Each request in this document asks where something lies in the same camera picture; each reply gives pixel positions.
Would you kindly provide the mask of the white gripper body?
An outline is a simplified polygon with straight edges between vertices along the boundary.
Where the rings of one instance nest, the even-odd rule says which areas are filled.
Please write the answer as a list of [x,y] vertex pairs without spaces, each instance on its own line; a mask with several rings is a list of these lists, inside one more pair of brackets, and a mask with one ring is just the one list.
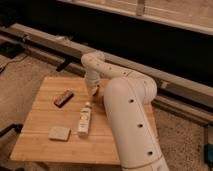
[[88,70],[85,74],[85,83],[87,86],[88,93],[93,94],[93,89],[99,86],[100,75],[96,71]]

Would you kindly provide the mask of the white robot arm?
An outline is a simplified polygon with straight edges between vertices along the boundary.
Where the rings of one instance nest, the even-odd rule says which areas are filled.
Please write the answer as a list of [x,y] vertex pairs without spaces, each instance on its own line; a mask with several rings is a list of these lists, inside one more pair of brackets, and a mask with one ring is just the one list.
[[95,94],[100,75],[109,78],[104,106],[123,171],[169,171],[144,109],[157,95],[155,81],[140,72],[107,63],[100,52],[84,54],[85,82]]

